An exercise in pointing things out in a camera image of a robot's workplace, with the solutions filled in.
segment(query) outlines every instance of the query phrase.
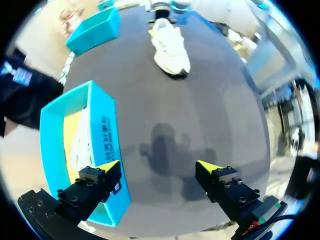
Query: table surface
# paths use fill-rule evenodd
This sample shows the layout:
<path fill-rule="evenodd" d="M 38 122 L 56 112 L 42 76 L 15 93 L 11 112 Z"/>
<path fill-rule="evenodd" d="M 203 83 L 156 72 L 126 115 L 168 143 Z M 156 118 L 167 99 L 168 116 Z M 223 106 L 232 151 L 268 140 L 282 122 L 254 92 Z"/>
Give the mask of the table surface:
<path fill-rule="evenodd" d="M 73 60 L 64 91 L 94 80 L 117 107 L 118 133 L 131 205 L 118 227 L 131 237 L 202 231 L 227 216 L 195 179 L 195 162 L 236 168 L 251 188 L 266 190 L 267 121 L 244 63 L 196 12 L 174 15 L 191 71 L 168 77 L 154 62 L 144 7 L 120 11 L 117 39 Z"/>

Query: shoe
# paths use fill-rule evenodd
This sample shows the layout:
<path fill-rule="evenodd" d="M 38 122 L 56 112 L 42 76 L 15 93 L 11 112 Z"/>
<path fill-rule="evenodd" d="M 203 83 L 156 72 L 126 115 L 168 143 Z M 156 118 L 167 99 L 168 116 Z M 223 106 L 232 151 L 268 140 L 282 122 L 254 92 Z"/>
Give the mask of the shoe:
<path fill-rule="evenodd" d="M 191 66 L 180 31 L 167 19 L 159 18 L 153 25 L 152 33 L 155 63 L 171 75 L 187 75 Z"/>
<path fill-rule="evenodd" d="M 90 146 L 90 112 L 86 107 L 79 116 L 78 128 L 72 142 L 71 165 L 80 171 L 86 166 L 93 167 Z"/>

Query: cable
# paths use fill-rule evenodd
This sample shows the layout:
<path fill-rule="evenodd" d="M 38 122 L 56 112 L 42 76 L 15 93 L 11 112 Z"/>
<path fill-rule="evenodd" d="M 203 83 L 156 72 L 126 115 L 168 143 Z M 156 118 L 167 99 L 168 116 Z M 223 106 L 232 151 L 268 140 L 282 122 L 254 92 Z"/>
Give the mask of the cable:
<path fill-rule="evenodd" d="M 265 228 L 266 226 L 269 226 L 275 222 L 278 222 L 280 220 L 284 220 L 284 219 L 295 219 L 297 217 L 297 215 L 292 214 L 292 215 L 283 215 L 283 216 L 278 216 L 275 218 L 271 218 L 268 221 L 266 221 L 265 223 L 255 227 L 254 229 L 252 229 L 251 231 L 249 231 L 248 233 L 246 233 L 245 235 L 242 235 L 241 237 L 238 238 L 238 240 L 245 240 L 246 238 L 248 238 L 249 236 L 255 234 L 256 232 L 258 232 L 259 230 Z"/>

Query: badge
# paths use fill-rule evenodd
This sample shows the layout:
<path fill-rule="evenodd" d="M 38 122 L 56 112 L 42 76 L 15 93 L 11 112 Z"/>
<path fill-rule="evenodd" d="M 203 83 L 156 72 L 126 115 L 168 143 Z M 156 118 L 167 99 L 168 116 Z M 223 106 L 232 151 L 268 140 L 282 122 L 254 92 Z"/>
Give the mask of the badge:
<path fill-rule="evenodd" d="M 31 72 L 19 67 L 16 70 L 12 80 L 18 84 L 21 84 L 21 85 L 28 87 L 30 80 L 31 80 L 31 77 L 32 77 Z"/>

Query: black jacket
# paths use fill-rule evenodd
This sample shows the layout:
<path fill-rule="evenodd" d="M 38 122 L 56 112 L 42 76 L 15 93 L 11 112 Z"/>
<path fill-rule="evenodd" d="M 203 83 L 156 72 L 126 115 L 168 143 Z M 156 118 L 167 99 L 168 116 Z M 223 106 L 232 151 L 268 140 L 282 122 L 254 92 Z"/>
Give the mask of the black jacket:
<path fill-rule="evenodd" d="M 49 77 L 24 64 L 26 56 L 17 48 L 6 56 L 14 70 L 22 68 L 32 74 L 28 86 L 13 81 L 10 73 L 0 75 L 0 136 L 4 136 L 4 117 L 33 129 L 40 127 L 41 109 L 63 93 L 63 86 Z"/>

